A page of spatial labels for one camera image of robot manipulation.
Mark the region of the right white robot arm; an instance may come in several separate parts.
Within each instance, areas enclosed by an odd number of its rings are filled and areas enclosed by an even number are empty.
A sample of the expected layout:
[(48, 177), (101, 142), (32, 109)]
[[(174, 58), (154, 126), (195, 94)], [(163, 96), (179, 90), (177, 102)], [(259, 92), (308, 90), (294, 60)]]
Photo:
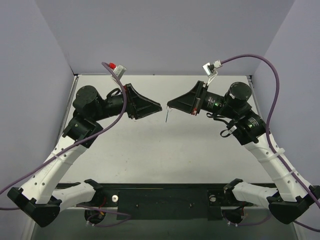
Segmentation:
[(194, 116), (203, 110), (215, 121), (229, 119), (221, 137), (233, 135), (262, 165), (275, 187), (262, 187), (236, 178), (224, 187), (224, 201), (230, 205), (247, 202), (264, 207), (281, 223), (290, 224), (318, 201), (320, 188), (301, 177), (286, 158), (284, 149), (276, 146), (265, 122), (248, 103), (251, 95), (251, 88), (243, 82), (232, 83), (221, 96), (208, 92), (208, 86), (198, 81), (192, 90), (168, 101), (167, 106)]

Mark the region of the blue key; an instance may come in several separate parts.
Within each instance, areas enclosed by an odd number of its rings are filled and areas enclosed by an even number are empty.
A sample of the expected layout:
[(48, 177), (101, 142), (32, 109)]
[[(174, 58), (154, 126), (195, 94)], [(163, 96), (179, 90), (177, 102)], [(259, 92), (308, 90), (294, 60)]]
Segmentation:
[(173, 110), (173, 109), (172, 109), (171, 107), (169, 107), (169, 106), (166, 107), (165, 123), (168, 122), (169, 114), (172, 112), (172, 110)]

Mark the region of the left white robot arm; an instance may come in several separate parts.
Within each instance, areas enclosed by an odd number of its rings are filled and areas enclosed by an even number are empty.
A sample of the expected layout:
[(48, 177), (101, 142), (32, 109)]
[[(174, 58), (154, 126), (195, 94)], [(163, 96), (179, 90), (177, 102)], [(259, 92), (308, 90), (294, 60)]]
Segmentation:
[(95, 87), (81, 87), (72, 103), (73, 117), (63, 130), (44, 166), (31, 174), (21, 187), (12, 187), (7, 196), (40, 227), (51, 224), (60, 212), (78, 204), (99, 206), (106, 203), (104, 188), (87, 179), (65, 189), (56, 187), (73, 163), (91, 147), (102, 133), (98, 123), (127, 113), (138, 120), (162, 111), (161, 104), (139, 94), (132, 86), (113, 89), (103, 99)]

